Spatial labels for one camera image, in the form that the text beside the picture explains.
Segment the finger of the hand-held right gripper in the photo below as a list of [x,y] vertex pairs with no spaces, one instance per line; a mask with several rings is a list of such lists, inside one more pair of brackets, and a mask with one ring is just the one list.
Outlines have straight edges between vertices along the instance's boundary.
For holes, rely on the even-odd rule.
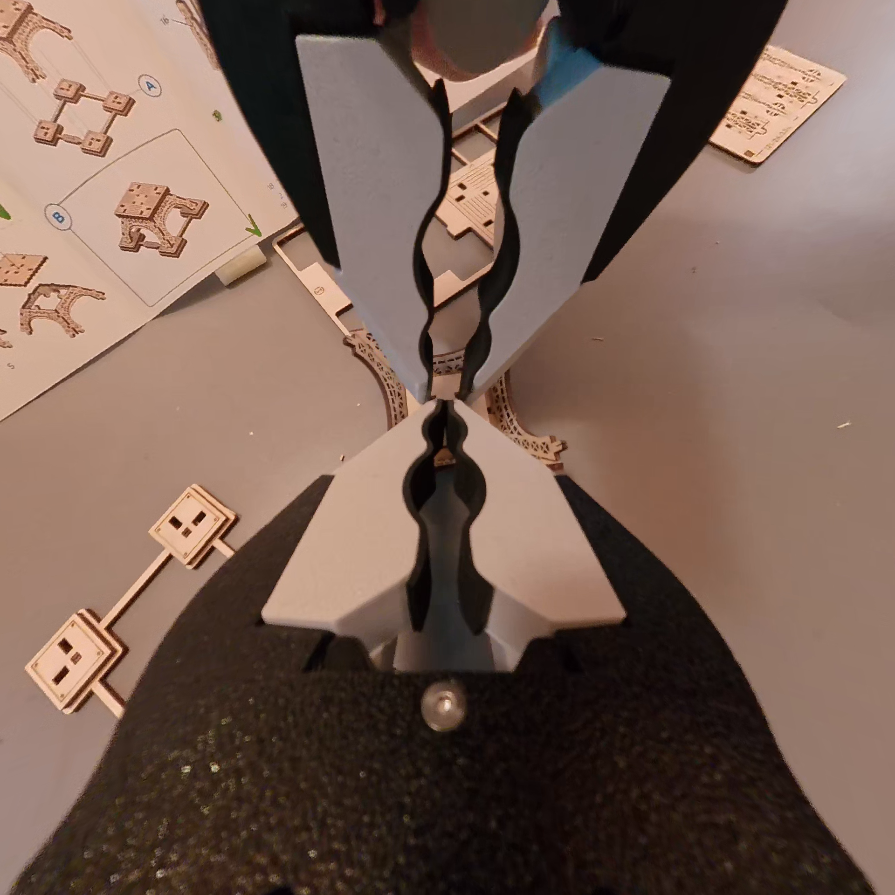
[[450,113],[396,33],[299,35],[337,282],[417,402],[429,400],[433,277],[422,239],[447,189]]
[[669,77],[600,61],[548,24],[531,89],[503,110],[494,161],[502,236],[457,398],[479,397],[577,292]]

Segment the small white block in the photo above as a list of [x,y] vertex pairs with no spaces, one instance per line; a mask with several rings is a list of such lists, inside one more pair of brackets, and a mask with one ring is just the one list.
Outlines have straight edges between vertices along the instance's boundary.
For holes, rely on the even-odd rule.
[[262,268],[266,263],[267,258],[261,246],[255,244],[217,268],[215,276],[222,285],[230,286],[257,269]]

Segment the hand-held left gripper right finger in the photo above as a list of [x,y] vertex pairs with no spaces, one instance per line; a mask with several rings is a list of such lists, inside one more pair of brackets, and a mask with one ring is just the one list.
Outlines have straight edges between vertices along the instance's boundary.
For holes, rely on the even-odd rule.
[[447,403],[454,483],[469,510],[461,541],[461,608],[485,633],[496,669],[532,640],[626,617],[556,476],[459,401]]

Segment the paper assembly instruction sheet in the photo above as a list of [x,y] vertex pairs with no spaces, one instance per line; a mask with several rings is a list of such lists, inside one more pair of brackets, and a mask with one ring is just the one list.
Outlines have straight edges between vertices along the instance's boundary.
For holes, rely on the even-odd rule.
[[1,414],[296,211],[201,2],[1,3]]

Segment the wooden four-pad square frame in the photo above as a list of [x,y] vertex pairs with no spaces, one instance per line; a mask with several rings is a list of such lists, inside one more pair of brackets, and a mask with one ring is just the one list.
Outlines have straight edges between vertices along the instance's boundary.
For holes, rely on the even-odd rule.
[[63,714],[81,710],[95,696],[121,720],[125,699],[108,676],[129,649],[114,631],[115,623],[170,561],[196,569],[214,551],[231,558],[234,549],[225,537],[238,520],[239,514],[206,488],[186,488],[149,530],[161,547],[151,564],[104,615],[84,608],[64,621],[25,665],[29,679]]

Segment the person's right hand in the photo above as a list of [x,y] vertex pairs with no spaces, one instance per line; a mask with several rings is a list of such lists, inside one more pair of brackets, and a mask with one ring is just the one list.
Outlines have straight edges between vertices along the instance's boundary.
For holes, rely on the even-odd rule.
[[429,28],[428,21],[423,17],[416,16],[411,20],[411,54],[413,61],[421,68],[424,68],[431,73],[435,73],[446,81],[465,83],[497,69],[506,62],[515,61],[522,55],[536,49],[542,31],[543,19],[538,19],[532,29],[525,35],[524,41],[520,47],[516,48],[516,50],[509,55],[505,54],[504,57],[498,61],[485,62],[481,71],[478,71],[452,61],[452,59],[437,46]]

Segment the wooden tower arch piece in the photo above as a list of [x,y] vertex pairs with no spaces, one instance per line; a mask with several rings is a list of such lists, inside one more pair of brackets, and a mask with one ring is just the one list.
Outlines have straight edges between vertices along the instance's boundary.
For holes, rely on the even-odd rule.
[[[374,375],[384,398],[386,428],[400,424],[419,408],[418,402],[408,393],[405,385],[392,370],[375,338],[363,327],[344,333],[343,343],[352,355],[361,361]],[[514,406],[510,371],[502,374],[484,397],[474,403],[474,409],[487,417],[490,424],[519,445],[531,456],[540,460],[554,473],[564,470],[562,453],[565,441],[553,435],[536,435],[528,431]]]

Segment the cut-out wooden parts sheet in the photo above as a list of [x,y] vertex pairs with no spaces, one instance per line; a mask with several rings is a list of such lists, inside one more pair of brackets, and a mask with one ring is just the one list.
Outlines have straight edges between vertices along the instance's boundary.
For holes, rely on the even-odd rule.
[[[493,159],[505,106],[486,106],[453,132],[447,194],[423,241],[436,308],[474,289],[493,263],[498,197]],[[310,248],[300,220],[274,238],[272,247],[343,334],[364,326],[332,269]]]

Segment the engraved wooden parts sheet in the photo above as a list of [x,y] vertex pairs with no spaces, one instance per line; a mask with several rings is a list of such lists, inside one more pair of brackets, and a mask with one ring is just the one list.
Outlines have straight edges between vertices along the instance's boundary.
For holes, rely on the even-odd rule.
[[760,165],[847,81],[847,76],[768,45],[710,145]]

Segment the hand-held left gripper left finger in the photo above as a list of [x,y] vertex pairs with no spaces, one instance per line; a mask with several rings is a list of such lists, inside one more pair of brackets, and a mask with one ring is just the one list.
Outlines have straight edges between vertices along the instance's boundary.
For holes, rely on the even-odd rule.
[[420,508],[435,488],[446,402],[431,400],[342,464],[262,609],[267,624],[357,640],[385,669],[431,600]]

